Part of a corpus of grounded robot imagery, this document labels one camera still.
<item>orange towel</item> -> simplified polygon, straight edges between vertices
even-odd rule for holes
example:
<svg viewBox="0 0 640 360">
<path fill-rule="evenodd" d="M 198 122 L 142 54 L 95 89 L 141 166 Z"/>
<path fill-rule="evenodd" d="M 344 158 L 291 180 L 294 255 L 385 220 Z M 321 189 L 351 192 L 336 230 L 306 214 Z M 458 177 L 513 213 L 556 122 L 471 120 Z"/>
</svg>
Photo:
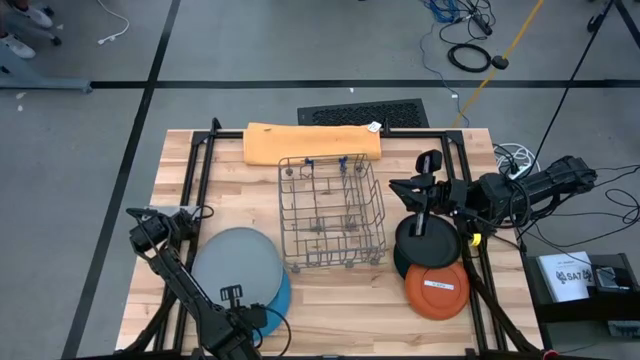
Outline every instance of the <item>orange towel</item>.
<svg viewBox="0 0 640 360">
<path fill-rule="evenodd" d="M 367 154 L 380 159 L 380 133 L 367 126 L 286 126 L 249 123 L 244 131 L 244 162 L 278 165 L 294 156 Z"/>
</svg>

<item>metal wire basket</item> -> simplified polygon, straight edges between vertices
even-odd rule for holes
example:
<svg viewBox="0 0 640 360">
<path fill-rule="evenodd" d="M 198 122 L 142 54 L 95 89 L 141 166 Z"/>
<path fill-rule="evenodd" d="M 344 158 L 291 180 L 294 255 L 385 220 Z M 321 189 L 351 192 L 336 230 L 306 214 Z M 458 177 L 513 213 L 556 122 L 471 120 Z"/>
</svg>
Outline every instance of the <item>metal wire basket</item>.
<svg viewBox="0 0 640 360">
<path fill-rule="evenodd" d="M 365 154 L 290 157 L 278 164 L 285 263 L 377 265 L 386 240 L 380 183 Z"/>
</svg>

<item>white label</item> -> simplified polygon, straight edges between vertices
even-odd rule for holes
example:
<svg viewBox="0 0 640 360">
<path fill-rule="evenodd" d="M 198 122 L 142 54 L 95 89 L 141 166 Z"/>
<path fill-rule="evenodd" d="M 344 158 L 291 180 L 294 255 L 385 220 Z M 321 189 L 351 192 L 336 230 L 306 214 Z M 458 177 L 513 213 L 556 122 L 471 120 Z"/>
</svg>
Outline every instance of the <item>white label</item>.
<svg viewBox="0 0 640 360">
<path fill-rule="evenodd" d="M 378 132 L 378 130 L 380 130 L 380 128 L 382 127 L 382 124 L 380 124 L 377 121 L 372 122 L 371 124 L 369 124 L 369 131 L 371 132 Z"/>
<path fill-rule="evenodd" d="M 437 287 L 440 289 L 453 290 L 454 287 L 451 284 L 439 283 L 437 281 L 425 280 L 424 284 L 427 286 Z"/>
</svg>

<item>orange frisbee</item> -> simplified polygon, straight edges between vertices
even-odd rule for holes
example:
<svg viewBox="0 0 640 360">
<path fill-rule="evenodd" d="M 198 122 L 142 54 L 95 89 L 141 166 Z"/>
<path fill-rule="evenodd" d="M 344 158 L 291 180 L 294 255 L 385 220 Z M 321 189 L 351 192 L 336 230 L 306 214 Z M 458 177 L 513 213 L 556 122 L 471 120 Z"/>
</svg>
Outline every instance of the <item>orange frisbee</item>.
<svg viewBox="0 0 640 360">
<path fill-rule="evenodd" d="M 404 285 L 413 310 L 432 320 L 458 315 L 469 300 L 469 279 L 457 262 L 440 269 L 411 265 Z"/>
</svg>

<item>wooden tabletop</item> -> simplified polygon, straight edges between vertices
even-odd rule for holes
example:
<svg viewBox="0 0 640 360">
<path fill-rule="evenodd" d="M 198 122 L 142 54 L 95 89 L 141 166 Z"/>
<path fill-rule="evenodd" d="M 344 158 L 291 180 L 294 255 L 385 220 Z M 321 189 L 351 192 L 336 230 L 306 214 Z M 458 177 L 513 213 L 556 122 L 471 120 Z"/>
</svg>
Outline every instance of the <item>wooden tabletop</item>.
<svg viewBox="0 0 640 360">
<path fill-rule="evenodd" d="M 151 204 L 177 205 L 180 202 L 187 167 L 191 136 L 195 130 L 169 130 L 162 150 Z M 465 147 L 473 179 L 496 172 L 491 138 L 486 129 L 466 129 Z M 382 139 L 382 159 L 373 161 L 375 176 L 382 185 L 386 217 L 384 229 L 387 248 L 393 249 L 396 225 L 408 213 L 389 189 L 390 179 L 409 178 L 414 174 L 416 157 L 423 151 L 440 149 L 436 139 Z M 268 236 L 281 249 L 278 212 L 278 171 L 271 166 L 248 166 L 243 162 L 241 139 L 216 139 L 213 164 L 205 203 L 215 215 L 202 223 L 199 246 L 225 229 L 245 226 Z M 198 157 L 194 191 L 195 203 L 203 151 Z M 461 174 L 457 155 L 456 174 Z M 436 173 L 446 180 L 444 171 Z M 498 235 L 515 242 L 511 230 Z M 498 300 L 515 325 L 534 345 L 542 341 L 520 255 L 513 247 L 489 239 L 491 262 Z M 381 264 L 302 269 L 289 273 L 292 303 L 287 315 L 293 330 L 288 355 L 462 355 L 465 348 L 476 348 L 473 319 L 469 305 L 456 317 L 432 321 L 416 314 L 408 305 L 404 281 L 393 266 L 392 252 L 387 251 Z M 164 282 L 138 258 L 129 289 L 129 297 L 118 336 L 117 348 L 129 345 L 158 309 Z M 481 301 L 489 346 L 496 348 L 491 317 Z M 175 319 L 177 306 L 170 315 Z M 173 339 L 173 323 L 165 343 Z M 196 346 L 193 319 L 189 317 L 183 351 Z M 277 355 L 287 340 L 283 325 L 265 338 L 260 351 Z"/>
</svg>

